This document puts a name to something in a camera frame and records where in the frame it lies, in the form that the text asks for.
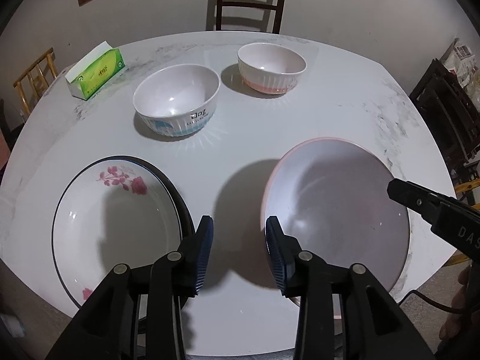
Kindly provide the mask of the white plate pink flowers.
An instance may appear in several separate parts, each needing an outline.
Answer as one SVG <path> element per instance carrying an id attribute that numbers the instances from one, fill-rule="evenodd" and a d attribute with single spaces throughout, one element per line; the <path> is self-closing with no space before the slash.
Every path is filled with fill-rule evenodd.
<path id="1" fill-rule="evenodd" d="M 58 200 L 51 253 L 58 279 L 81 308 L 118 263 L 154 263 L 194 233 L 191 214 L 166 174 L 127 155 L 82 169 Z"/>

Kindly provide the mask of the white bowl blue dog print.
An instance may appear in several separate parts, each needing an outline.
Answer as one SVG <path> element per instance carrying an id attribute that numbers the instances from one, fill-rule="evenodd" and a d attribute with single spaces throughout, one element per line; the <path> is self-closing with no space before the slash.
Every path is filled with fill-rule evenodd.
<path id="1" fill-rule="evenodd" d="M 196 133 L 212 118 L 220 87 L 220 76 L 209 67 L 165 67 L 140 83 L 133 107 L 152 132 L 183 137 Z"/>

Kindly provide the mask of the white ribbed bowl pink base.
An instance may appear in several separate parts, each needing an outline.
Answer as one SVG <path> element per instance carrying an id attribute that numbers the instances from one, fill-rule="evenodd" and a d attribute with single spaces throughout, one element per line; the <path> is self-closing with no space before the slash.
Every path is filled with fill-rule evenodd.
<path id="1" fill-rule="evenodd" d="M 308 68 L 303 56 L 272 43 L 246 44 L 238 50 L 237 56 L 244 83 L 267 95 L 282 95 L 291 91 Z"/>

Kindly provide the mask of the dark wooden side chair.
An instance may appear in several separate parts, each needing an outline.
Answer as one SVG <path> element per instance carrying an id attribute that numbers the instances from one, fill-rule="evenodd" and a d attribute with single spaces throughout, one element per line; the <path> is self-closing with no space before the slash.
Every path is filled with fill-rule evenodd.
<path id="1" fill-rule="evenodd" d="M 479 111 L 456 76 L 434 59 L 409 95 L 430 130 L 456 185 L 479 177 Z"/>

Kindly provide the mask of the stack of newspapers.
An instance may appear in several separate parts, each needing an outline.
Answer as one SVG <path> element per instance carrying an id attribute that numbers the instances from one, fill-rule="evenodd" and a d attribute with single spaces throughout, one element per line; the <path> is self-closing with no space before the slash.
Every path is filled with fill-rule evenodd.
<path id="1" fill-rule="evenodd" d="M 459 37 L 450 44 L 440 62 L 467 94 L 474 94 L 479 89 L 479 66 L 475 54 Z"/>

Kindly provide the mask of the green tissue box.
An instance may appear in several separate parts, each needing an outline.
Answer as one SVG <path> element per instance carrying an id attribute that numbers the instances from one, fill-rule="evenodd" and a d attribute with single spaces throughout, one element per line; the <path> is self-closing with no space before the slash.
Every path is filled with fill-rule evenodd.
<path id="1" fill-rule="evenodd" d="M 124 67 L 120 50 L 104 41 L 74 64 L 65 80 L 70 94 L 86 101 Z"/>

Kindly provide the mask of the light bamboo chair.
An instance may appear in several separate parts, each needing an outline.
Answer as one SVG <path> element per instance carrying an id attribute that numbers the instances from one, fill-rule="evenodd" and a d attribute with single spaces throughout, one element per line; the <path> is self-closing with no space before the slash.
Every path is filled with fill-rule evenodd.
<path id="1" fill-rule="evenodd" d="M 29 65 L 13 84 L 19 95 L 24 117 L 28 118 L 31 115 L 35 105 L 57 77 L 55 51 L 50 47 Z"/>

